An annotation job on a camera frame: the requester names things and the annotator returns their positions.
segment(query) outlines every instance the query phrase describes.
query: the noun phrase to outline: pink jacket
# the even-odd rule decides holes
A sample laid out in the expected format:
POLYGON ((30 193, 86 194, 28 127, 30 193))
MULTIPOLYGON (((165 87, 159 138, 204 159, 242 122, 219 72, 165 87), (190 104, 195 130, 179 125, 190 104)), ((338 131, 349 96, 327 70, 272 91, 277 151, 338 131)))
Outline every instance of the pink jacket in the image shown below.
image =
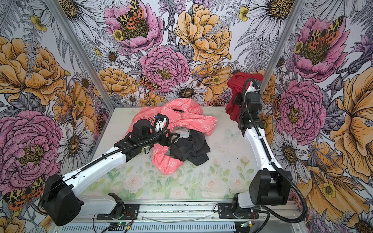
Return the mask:
MULTIPOLYGON (((133 118, 131 125, 126 134, 132 131, 134 123, 139 119, 154 118, 158 113, 166 115, 170 123, 168 128, 170 132, 174 127, 182 126, 194 129, 210 136, 215 128, 217 119, 212 116, 202 115, 203 111, 199 104, 190 98, 180 98, 171 100, 162 107, 143 107, 140 112, 133 118), (184 113, 174 111, 173 109, 182 110, 184 113)), ((183 162, 166 155, 168 147, 162 147, 159 144, 153 147, 153 164, 165 175, 175 172, 183 162)))

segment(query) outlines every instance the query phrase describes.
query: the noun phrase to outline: floral tabletop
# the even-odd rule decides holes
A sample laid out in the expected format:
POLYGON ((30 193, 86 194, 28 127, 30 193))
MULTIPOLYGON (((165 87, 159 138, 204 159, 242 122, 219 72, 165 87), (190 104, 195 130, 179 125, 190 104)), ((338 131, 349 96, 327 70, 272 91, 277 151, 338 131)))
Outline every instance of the floral tabletop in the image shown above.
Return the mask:
POLYGON ((218 119, 213 134, 206 137, 211 149, 207 162, 195 166, 185 161, 166 176, 151 163, 152 153, 142 152, 105 174, 83 195, 113 192, 122 199, 216 199, 248 190, 256 162, 245 153, 246 142, 237 123, 229 119, 224 107, 203 107, 203 114, 218 119))

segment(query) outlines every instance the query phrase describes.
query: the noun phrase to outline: pink fabric with white print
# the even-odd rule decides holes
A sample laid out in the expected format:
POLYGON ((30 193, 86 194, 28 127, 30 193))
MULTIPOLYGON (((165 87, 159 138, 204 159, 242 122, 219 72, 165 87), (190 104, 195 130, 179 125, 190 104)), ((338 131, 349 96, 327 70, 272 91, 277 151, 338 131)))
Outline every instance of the pink fabric with white print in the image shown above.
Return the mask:
MULTIPOLYGON (((194 100, 190 98, 180 98, 171 100, 162 107, 143 107, 133 118, 126 134, 132 131, 134 123, 138 120, 148 119, 149 117, 154 118, 158 113, 166 115, 169 118, 170 123, 168 129, 170 129, 170 132, 173 131, 174 127, 182 126, 210 136, 217 122, 215 117, 202 115, 203 111, 201 106, 194 100), (174 111, 174 109, 182 110, 184 113, 174 111)), ((163 147, 159 144, 153 147, 153 164, 165 175, 175 172, 178 167, 183 164, 182 161, 167 156, 167 150, 168 147, 163 147)))

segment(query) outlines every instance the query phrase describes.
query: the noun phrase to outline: pink garment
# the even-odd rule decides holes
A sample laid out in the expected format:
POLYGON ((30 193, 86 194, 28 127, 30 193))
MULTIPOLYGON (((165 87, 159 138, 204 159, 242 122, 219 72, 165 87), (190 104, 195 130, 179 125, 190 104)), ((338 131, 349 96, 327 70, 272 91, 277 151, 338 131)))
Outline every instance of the pink garment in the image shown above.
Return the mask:
MULTIPOLYGON (((140 119, 154 118, 158 113, 166 115, 170 123, 168 129, 173 131, 174 127, 182 126, 194 129, 210 136, 214 131, 217 119, 212 116, 202 115, 203 111, 199 104, 190 98, 180 98, 171 100, 162 107, 143 107, 140 112, 133 118, 131 125, 126 134, 132 131, 134 123, 140 119), (184 113, 174 111, 173 109, 182 110, 184 113)), ((159 144, 153 147, 153 164, 165 175, 175 172, 183 162, 166 155, 168 147, 159 144)))

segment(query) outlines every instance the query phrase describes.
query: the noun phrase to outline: black garment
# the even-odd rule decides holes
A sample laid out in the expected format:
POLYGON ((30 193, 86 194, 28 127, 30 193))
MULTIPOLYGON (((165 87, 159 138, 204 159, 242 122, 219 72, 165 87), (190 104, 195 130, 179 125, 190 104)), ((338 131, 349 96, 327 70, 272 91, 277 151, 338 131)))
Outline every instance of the black garment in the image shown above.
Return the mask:
POLYGON ((179 138, 177 142, 170 146, 170 156, 181 161, 189 160, 198 166, 206 162, 210 152, 205 135, 199 131, 190 130, 188 138, 179 138))

